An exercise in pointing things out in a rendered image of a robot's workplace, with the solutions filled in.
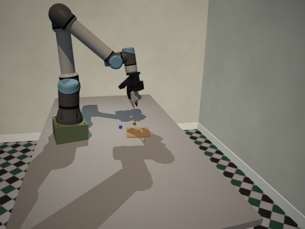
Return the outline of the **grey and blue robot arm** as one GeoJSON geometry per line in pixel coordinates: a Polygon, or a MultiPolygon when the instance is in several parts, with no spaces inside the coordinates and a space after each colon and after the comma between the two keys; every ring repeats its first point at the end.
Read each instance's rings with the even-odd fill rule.
{"type": "Polygon", "coordinates": [[[80,82],[75,71],[71,34],[104,60],[105,66],[113,69],[125,65],[126,73],[137,72],[137,64],[133,47],[123,48],[115,53],[84,25],[82,25],[70,9],[56,3],[49,9],[49,19],[56,33],[57,49],[61,74],[58,82],[58,112],[56,122],[62,125],[75,125],[83,121],[79,108],[80,82]]]}

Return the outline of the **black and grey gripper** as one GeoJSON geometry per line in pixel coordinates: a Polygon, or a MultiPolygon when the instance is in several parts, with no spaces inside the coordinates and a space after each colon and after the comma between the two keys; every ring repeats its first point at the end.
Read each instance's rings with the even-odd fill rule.
{"type": "Polygon", "coordinates": [[[137,106],[138,100],[142,99],[142,96],[139,95],[138,91],[141,91],[144,89],[144,84],[143,84],[143,81],[140,81],[139,74],[140,74],[140,72],[126,73],[126,75],[129,76],[129,78],[131,79],[127,83],[127,96],[129,98],[133,108],[134,108],[134,103],[137,106]]]}

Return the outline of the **tan square mat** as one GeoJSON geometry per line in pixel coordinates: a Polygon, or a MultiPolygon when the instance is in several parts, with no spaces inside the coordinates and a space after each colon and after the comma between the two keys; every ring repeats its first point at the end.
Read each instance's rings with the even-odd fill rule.
{"type": "Polygon", "coordinates": [[[151,137],[148,127],[127,128],[127,137],[151,137]]]}

